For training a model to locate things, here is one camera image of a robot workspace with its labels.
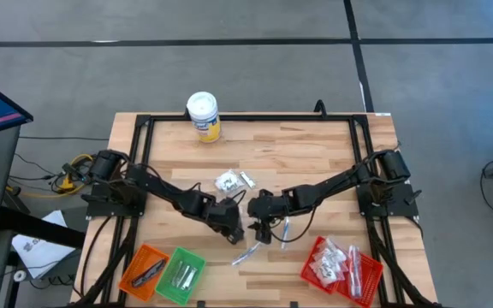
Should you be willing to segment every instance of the green plastic basket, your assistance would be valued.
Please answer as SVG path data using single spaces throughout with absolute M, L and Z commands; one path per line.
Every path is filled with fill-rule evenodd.
M 175 272 L 178 270 L 178 264 L 180 261 L 185 264 L 191 264 L 193 267 L 197 268 L 198 271 L 193 278 L 192 286 L 187 291 L 174 287 L 171 283 Z M 189 252 L 182 247 L 176 247 L 172 257 L 170 258 L 169 264 L 165 267 L 164 272 L 159 279 L 159 283 L 155 287 L 155 291 L 178 305 L 187 304 L 189 297 L 192 295 L 192 292 L 197 285 L 197 281 L 199 281 L 199 278 L 203 274 L 205 264 L 206 261 L 202 257 Z

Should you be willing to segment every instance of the wooden table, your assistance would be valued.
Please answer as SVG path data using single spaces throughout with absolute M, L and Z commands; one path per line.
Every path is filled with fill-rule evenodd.
M 116 114 L 110 149 L 129 151 L 136 115 Z M 368 119 L 374 151 L 395 148 L 397 138 L 391 117 L 368 114 Z M 365 153 L 362 138 L 359 139 L 361 150 Z M 309 286 L 300 279 L 300 269 L 318 235 L 331 236 L 345 247 L 355 244 L 370 255 L 365 219 L 359 214 L 353 189 L 324 201 L 307 234 L 288 244 L 286 251 L 281 250 L 280 242 L 273 240 L 270 246 L 260 247 L 243 264 L 237 267 L 230 265 L 234 258 L 256 243 L 254 231 L 246 229 L 252 221 L 247 215 L 247 203 L 257 195 L 260 187 L 279 193 L 286 187 L 318 183 L 354 164 L 346 122 L 226 121 L 223 123 L 222 138 L 213 144 L 200 144 L 190 122 L 157 122 L 149 164 L 173 185 L 187 188 L 199 181 L 202 190 L 207 193 L 217 193 L 213 182 L 228 169 L 245 171 L 257 184 L 254 190 L 248 190 L 240 204 L 245 239 L 235 246 L 206 225 L 181 216 L 162 199 L 155 196 L 148 198 L 146 213 L 140 218 L 136 247 L 146 243 L 171 254 L 177 246 L 182 246 L 207 261 L 205 272 L 188 303 L 190 306 L 196 305 L 197 300 L 206 301 L 207 306 L 289 306 L 290 301 L 298 301 L 300 306 L 352 305 L 338 294 L 328 295 Z M 291 217 L 289 237 L 301 232 L 309 218 L 310 215 Z M 80 285 L 80 269 L 86 249 L 103 220 L 97 218 L 89 223 L 76 287 Z M 108 262 L 115 220 L 111 219 L 95 243 L 87 267 L 86 288 L 94 283 Z M 406 218 L 394 217 L 389 222 L 400 266 L 426 298 L 436 301 L 419 230 Z M 282 233 L 282 226 L 276 228 L 276 233 Z M 114 276 L 110 301 L 117 299 L 116 285 L 121 274 L 120 266 Z M 384 275 L 389 300 L 395 301 L 389 272 Z M 168 306 L 173 303 L 158 294 L 150 303 L 132 296 L 127 299 L 127 306 L 155 305 Z M 378 305 L 377 296 L 374 305 Z

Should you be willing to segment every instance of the concrete floor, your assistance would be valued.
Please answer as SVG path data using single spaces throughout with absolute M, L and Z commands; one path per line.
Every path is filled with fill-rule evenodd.
M 493 38 L 492 0 L 353 0 L 363 39 Z M 0 41 L 348 38 L 340 0 L 0 0 Z M 419 199 L 440 302 L 493 307 L 493 212 L 478 188 L 493 160 L 493 44 L 363 45 L 376 112 L 391 112 Z M 23 135 L 109 136 L 118 111 L 182 111 L 206 90 L 223 111 L 364 111 L 350 45 L 0 48 L 0 91 L 34 115 Z M 104 142 L 21 139 L 58 170 Z M 13 175 L 39 171 L 16 160 Z M 493 204 L 493 181 L 486 183 Z M 27 199 L 37 215 L 79 197 Z M 71 290 L 22 284 L 17 307 L 63 305 Z

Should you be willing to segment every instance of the white plastic container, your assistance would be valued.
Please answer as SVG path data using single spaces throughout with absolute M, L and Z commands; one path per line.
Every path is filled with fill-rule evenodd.
M 194 93 L 187 100 L 186 107 L 201 142 L 214 142 L 220 138 L 220 117 L 214 95 L 209 92 Z

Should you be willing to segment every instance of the white paper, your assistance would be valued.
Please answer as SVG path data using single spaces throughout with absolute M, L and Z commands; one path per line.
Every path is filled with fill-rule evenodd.
M 43 217 L 46 222 L 52 222 L 63 227 L 67 227 L 64 216 L 59 210 L 55 210 L 49 215 Z M 13 247 L 22 262 L 28 268 L 30 275 L 36 279 L 58 264 L 56 261 L 62 260 L 69 255 L 75 248 L 49 243 L 46 240 L 34 239 L 29 236 L 16 235 L 13 238 Z M 31 267 L 43 266 L 44 268 L 29 269 Z

